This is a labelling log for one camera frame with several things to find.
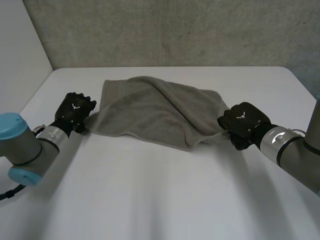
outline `silver robot arm segment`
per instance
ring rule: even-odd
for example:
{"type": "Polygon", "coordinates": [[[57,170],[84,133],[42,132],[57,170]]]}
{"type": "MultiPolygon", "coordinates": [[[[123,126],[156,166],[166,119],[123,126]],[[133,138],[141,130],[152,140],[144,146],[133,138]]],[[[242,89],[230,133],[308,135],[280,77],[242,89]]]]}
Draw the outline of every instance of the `silver robot arm segment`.
{"type": "Polygon", "coordinates": [[[305,137],[277,126],[262,138],[261,152],[314,193],[320,192],[320,99],[305,137]]]}

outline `robotic hand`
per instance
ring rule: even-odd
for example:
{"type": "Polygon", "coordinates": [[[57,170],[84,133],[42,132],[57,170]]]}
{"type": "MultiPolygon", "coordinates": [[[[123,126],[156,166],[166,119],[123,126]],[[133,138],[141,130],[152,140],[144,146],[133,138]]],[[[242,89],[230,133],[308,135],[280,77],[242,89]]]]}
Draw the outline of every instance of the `robotic hand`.
{"type": "Polygon", "coordinates": [[[229,132],[237,150],[255,144],[266,157],[320,196],[320,97],[305,137],[271,124],[263,112],[248,102],[226,110],[217,121],[229,132]]]}
{"type": "Polygon", "coordinates": [[[20,184],[0,194],[0,200],[13,197],[25,186],[37,185],[68,142],[71,132],[85,132],[84,121],[96,104],[82,93],[68,93],[55,113],[54,122],[36,132],[29,129],[19,114],[0,114],[0,157],[12,163],[8,176],[20,184]]]}
{"type": "Polygon", "coordinates": [[[226,110],[217,121],[220,127],[228,130],[232,144],[240,151],[253,144],[253,132],[258,126],[268,127],[271,125],[270,119],[248,102],[226,110]]]}
{"type": "Polygon", "coordinates": [[[82,134],[86,129],[84,121],[97,104],[90,100],[82,93],[68,93],[54,115],[55,121],[68,123],[76,133],[82,134]]]}

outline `towel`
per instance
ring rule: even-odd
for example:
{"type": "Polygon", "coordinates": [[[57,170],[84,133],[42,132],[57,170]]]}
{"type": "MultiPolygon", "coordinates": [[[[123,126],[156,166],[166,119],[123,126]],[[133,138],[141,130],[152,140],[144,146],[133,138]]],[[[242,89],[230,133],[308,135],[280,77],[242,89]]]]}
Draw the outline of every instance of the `towel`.
{"type": "Polygon", "coordinates": [[[184,151],[199,142],[229,140],[217,122],[228,110],[213,90],[201,90],[150,76],[106,80],[99,112],[86,127],[95,134],[136,138],[184,151]]]}

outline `white table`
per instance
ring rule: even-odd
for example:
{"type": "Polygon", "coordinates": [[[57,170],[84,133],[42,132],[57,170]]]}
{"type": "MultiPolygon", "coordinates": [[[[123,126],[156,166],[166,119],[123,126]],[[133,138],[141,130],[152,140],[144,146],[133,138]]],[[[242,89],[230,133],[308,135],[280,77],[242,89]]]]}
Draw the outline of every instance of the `white table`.
{"type": "MultiPolygon", "coordinates": [[[[135,76],[250,102],[274,124],[306,130],[316,100],[282,67],[119,67],[54,71],[21,115],[50,124],[68,92],[100,101],[103,82],[135,76]]],[[[0,161],[0,192],[16,184],[0,161]]],[[[132,136],[72,134],[36,187],[0,202],[1,240],[315,240],[320,199],[255,146],[193,152],[132,136]]]]}

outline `concrete wall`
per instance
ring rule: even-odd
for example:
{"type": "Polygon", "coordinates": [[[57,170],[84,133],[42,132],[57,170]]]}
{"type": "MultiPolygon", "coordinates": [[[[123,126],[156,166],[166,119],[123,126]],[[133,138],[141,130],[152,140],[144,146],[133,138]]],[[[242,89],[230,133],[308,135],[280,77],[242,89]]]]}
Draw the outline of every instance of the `concrete wall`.
{"type": "Polygon", "coordinates": [[[21,0],[0,0],[0,114],[24,108],[52,72],[21,0]]]}
{"type": "Polygon", "coordinates": [[[319,0],[24,0],[54,69],[283,66],[320,91],[319,0]]]}

